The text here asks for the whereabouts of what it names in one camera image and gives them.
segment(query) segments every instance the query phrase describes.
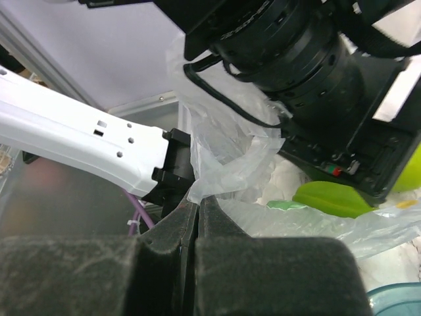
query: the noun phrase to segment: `plastic wrap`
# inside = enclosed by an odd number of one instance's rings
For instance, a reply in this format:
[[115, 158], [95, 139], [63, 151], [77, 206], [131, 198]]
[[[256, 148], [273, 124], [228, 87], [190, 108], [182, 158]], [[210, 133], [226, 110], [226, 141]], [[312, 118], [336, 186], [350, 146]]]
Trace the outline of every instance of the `plastic wrap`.
[[310, 207], [282, 211], [234, 200], [218, 202], [252, 237], [337, 238], [357, 259], [371, 257], [421, 235], [421, 203], [407, 209], [390, 207], [357, 219], [344, 219]]
[[[270, 200], [291, 200], [308, 178], [276, 154], [283, 144], [279, 130], [261, 128], [207, 95], [184, 75], [184, 39], [168, 54], [170, 75], [179, 100], [191, 113], [191, 163], [196, 183], [193, 203], [216, 195], [221, 208], [253, 237], [327, 236], [345, 242], [357, 258], [367, 258], [420, 235], [421, 204], [365, 214], [357, 219], [327, 215], [306, 207], [281, 211]], [[256, 87], [228, 76], [221, 66], [200, 75], [217, 90], [268, 124], [277, 124]], [[393, 205], [400, 196], [394, 197]]]
[[[280, 130], [246, 121], [192, 84], [183, 72], [183, 52], [184, 39], [179, 38], [168, 54], [168, 64], [174, 90], [192, 118], [191, 163], [198, 180], [188, 199], [200, 203], [208, 196], [224, 194], [255, 202], [269, 183], [271, 162], [283, 144]], [[266, 104], [267, 97], [252, 84], [228, 76], [222, 65], [200, 76], [261, 121], [279, 124], [277, 112]]]

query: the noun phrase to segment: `black strap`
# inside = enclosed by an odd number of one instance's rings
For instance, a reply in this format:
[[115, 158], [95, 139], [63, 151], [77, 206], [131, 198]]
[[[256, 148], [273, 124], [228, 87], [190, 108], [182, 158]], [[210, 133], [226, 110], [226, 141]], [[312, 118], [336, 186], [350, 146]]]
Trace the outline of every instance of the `black strap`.
[[337, 10], [333, 13], [337, 27], [360, 51], [379, 58], [411, 57], [421, 54], [421, 41], [412, 47], [397, 43], [377, 28], [367, 25], [360, 14]]
[[255, 81], [255, 76], [259, 74], [259, 72], [253, 72], [251, 74], [234, 74], [231, 70], [231, 64], [228, 61], [222, 61], [222, 64], [224, 65], [225, 71], [230, 75], [233, 76], [235, 79], [241, 82], [253, 82]]

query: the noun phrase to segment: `green object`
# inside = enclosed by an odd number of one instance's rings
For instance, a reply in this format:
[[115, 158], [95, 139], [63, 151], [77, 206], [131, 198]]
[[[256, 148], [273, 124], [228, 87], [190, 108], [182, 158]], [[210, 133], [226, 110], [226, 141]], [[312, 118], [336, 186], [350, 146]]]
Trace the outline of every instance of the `green object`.
[[334, 173], [335, 168], [336, 168], [335, 166], [330, 165], [330, 166], [328, 167], [328, 170], [327, 170], [327, 171], [328, 171], [329, 173]]
[[374, 211], [350, 186], [333, 182], [309, 182], [301, 186], [293, 201], [338, 217], [357, 218]]
[[421, 315], [421, 283], [384, 286], [368, 293], [375, 316]]
[[289, 211], [290, 209], [303, 209], [307, 206], [293, 201], [270, 201], [268, 207], [270, 209]]
[[421, 146], [415, 151], [392, 191], [407, 192], [419, 188], [421, 188]]

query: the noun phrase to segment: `green vegetable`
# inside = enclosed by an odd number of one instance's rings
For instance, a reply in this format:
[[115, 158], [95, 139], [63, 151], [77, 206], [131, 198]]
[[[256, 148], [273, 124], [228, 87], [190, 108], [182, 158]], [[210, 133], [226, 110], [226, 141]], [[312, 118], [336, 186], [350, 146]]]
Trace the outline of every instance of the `green vegetable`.
[[351, 187], [333, 182], [309, 182], [301, 186], [293, 201], [338, 217], [357, 218], [374, 211]]
[[421, 146], [415, 151], [392, 191], [406, 192], [418, 188], [421, 188]]
[[270, 209], [281, 209], [283, 211], [288, 211], [290, 209], [303, 209], [306, 205], [292, 202], [292, 201], [270, 201], [268, 203]]

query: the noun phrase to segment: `white ceiling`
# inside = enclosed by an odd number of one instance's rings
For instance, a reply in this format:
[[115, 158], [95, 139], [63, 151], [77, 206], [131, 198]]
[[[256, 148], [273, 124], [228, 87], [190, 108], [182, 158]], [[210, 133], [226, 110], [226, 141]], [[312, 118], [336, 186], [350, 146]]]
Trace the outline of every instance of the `white ceiling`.
[[49, 2], [0, 0], [0, 11], [87, 99], [110, 109], [172, 90], [166, 50], [181, 31], [153, 4]]

